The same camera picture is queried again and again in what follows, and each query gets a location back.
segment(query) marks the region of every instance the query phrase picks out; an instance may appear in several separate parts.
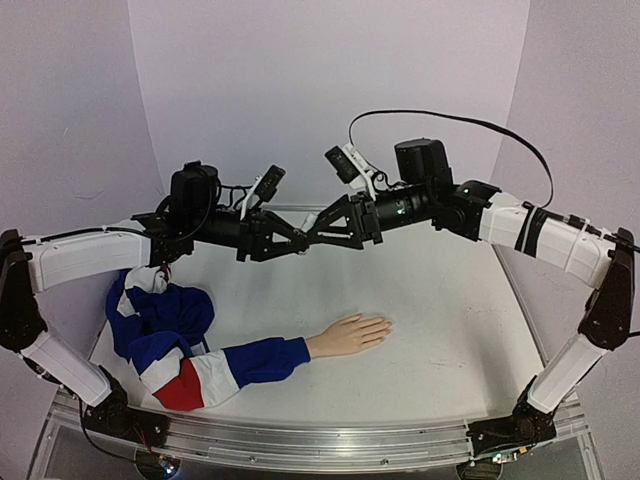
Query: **blue sleeve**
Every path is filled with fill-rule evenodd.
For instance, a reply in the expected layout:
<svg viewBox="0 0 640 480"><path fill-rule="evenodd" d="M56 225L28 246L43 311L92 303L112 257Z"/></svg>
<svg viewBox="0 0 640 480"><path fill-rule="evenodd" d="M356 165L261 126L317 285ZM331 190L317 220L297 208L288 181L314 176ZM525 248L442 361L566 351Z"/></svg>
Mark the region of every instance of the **blue sleeve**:
<svg viewBox="0 0 640 480"><path fill-rule="evenodd" d="M105 304L107 320L109 320L113 331L113 349L127 361L131 358L129 345L144 335L142 319L138 315L124 317L118 312L118 304L120 303L120 297L124 293L124 281L128 273L129 270L120 272L118 278L109 289Z"/></svg>
<svg viewBox="0 0 640 480"><path fill-rule="evenodd" d="M223 351L239 388L284 380L298 365L311 360L304 338L268 338Z"/></svg>
<svg viewBox="0 0 640 480"><path fill-rule="evenodd" d="M185 358L191 357L189 344L175 332L158 332L145 335L129 345L129 357L138 375L141 375L154 360L161 360L173 348L182 350Z"/></svg>

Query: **hand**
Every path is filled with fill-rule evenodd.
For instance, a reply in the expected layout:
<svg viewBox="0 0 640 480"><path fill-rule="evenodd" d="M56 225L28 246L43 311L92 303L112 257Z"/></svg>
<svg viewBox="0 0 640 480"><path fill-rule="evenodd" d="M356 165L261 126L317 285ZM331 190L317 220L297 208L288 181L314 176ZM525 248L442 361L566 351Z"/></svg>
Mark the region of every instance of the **hand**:
<svg viewBox="0 0 640 480"><path fill-rule="evenodd" d="M351 355L384 342L391 322L382 317L362 320L362 315L340 320L320 335L305 339L311 358Z"/></svg>

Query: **white wall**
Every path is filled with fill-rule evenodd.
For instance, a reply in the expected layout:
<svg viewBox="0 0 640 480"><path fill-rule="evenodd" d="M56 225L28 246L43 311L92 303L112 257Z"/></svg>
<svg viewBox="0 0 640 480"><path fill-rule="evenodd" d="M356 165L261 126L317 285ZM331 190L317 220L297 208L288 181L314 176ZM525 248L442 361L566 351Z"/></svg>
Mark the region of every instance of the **white wall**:
<svg viewBox="0 0 640 480"><path fill-rule="evenodd" d="M640 3L531 2L509 126L548 157L557 187L551 210L595 225L626 227L640 241ZM493 182L542 201L547 185L535 159L505 140ZM509 253L509 266L553 355L575 331L589 295L563 272ZM640 308L632 322L640 329ZM606 356L579 395L606 478L638 478L640 340Z"/></svg>
<svg viewBox="0 0 640 480"><path fill-rule="evenodd" d="M200 158L225 183L272 163L276 203L326 204L345 187L324 159L356 114L426 108L504 124L525 0L129 0L149 130L165 187ZM488 180L500 137L434 119L365 120L355 140L395 175L393 145L446 142L456 178Z"/></svg>
<svg viewBox="0 0 640 480"><path fill-rule="evenodd" d="M121 220L161 198L126 0L3 2L0 231L45 234ZM39 295L88 354L109 276ZM24 478L55 387L0 348L0 476Z"/></svg>

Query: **cloth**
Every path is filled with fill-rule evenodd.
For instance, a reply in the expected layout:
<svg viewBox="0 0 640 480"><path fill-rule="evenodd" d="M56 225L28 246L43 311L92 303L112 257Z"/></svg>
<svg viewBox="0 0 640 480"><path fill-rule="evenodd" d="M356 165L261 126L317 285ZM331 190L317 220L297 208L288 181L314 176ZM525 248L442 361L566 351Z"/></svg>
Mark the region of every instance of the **cloth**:
<svg viewBox="0 0 640 480"><path fill-rule="evenodd" d="M204 334L214 319L202 290L172 284L168 272L125 270L106 302L115 352L167 408L213 407L250 383L280 381L310 361L303 338L269 338L210 352Z"/></svg>

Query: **white stripe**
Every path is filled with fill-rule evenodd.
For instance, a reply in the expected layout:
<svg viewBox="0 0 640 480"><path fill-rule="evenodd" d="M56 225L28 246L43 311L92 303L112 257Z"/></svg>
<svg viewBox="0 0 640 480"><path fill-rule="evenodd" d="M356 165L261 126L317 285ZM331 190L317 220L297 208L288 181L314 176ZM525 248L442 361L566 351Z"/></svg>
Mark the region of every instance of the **white stripe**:
<svg viewBox="0 0 640 480"><path fill-rule="evenodd" d="M160 360L154 360L149 367L142 372L140 380L151 393L156 393L171 380L180 375L180 360L184 355L175 347Z"/></svg>
<svg viewBox="0 0 640 480"><path fill-rule="evenodd" d="M118 302L118 313L123 317L135 315L136 311L127 296L127 290L138 287L147 293L164 293L167 281L159 268L138 267L131 270L124 279L124 290Z"/></svg>
<svg viewBox="0 0 640 480"><path fill-rule="evenodd" d="M222 350L190 360L200 379L200 391L205 407L215 407L240 390Z"/></svg>
<svg viewBox="0 0 640 480"><path fill-rule="evenodd" d="M205 348L204 342L200 342L195 345L191 345L191 353L197 357L198 355L206 355L209 351Z"/></svg>

